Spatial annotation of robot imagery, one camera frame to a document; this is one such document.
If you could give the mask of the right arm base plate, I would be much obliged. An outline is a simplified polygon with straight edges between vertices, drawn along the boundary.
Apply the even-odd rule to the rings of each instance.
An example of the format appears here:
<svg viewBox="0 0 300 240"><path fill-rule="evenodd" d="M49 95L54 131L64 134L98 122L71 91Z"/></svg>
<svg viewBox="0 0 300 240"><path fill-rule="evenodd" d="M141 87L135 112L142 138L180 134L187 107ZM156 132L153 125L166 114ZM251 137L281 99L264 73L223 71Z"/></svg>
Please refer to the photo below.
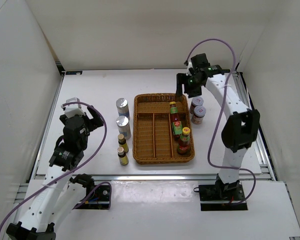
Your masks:
<svg viewBox="0 0 300 240"><path fill-rule="evenodd" d="M199 185L193 189L199 194L200 210L202 212L215 211L247 211L248 206L244 201L245 193L242 184L237 189L230 190L222 196L213 184Z"/></svg>

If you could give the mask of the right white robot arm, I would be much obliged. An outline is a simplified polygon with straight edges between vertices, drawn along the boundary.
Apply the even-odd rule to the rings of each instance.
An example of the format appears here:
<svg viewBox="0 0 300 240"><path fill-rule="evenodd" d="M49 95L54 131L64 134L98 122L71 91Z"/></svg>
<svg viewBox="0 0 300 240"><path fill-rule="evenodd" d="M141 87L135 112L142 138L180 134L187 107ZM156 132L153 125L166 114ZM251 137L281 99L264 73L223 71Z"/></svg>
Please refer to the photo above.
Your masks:
<svg viewBox="0 0 300 240"><path fill-rule="evenodd" d="M221 131L225 151L222 165L208 196L215 195L220 200L232 198L239 189L239 173L247 150L256 141L260 123L260 113L244 104L228 84L231 72L219 65L211 65L206 54L197 54L185 61L186 73L176 76L176 95L187 94L189 98L202 95L205 87L220 105L220 116L226 123Z"/></svg>

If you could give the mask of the red sauce bottle yellow cap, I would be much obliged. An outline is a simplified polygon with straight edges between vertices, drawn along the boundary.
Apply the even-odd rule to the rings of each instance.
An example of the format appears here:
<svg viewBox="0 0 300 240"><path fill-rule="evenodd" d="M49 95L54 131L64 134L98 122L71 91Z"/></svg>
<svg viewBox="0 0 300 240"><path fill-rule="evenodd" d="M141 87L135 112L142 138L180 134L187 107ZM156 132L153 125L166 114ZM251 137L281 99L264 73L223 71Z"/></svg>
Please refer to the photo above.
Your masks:
<svg viewBox="0 0 300 240"><path fill-rule="evenodd" d="M179 136L177 152L181 155L186 154L190 148L190 133L191 129L189 127L184 127Z"/></svg>

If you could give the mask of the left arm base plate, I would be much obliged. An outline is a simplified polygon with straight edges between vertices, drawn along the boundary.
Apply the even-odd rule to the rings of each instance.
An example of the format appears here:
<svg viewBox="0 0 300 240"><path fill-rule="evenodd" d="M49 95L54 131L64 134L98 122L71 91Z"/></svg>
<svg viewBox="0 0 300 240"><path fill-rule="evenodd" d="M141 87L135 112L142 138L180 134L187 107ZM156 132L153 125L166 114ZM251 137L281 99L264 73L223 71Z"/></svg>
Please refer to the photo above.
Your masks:
<svg viewBox="0 0 300 240"><path fill-rule="evenodd" d="M109 210L112 203L112 185L107 181L101 182L90 187L86 196L89 198L79 202L74 210Z"/></svg>

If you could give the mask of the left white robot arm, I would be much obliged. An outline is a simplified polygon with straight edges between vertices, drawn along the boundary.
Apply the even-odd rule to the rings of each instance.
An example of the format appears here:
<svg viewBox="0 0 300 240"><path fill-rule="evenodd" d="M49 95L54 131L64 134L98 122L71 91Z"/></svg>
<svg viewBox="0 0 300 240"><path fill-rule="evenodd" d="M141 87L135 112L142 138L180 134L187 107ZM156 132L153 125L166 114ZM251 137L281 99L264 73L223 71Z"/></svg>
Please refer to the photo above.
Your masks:
<svg viewBox="0 0 300 240"><path fill-rule="evenodd" d="M57 229L80 200L90 200L95 194L93 178L87 174L73 177L83 167L81 162L88 147L90 133L106 127L103 116L91 105L82 110L83 102L64 103L64 114L60 116L63 134L56 141L49 160L42 187L25 198L21 204L32 201L16 223L10 223L6 234L12 240L54 240Z"/></svg>

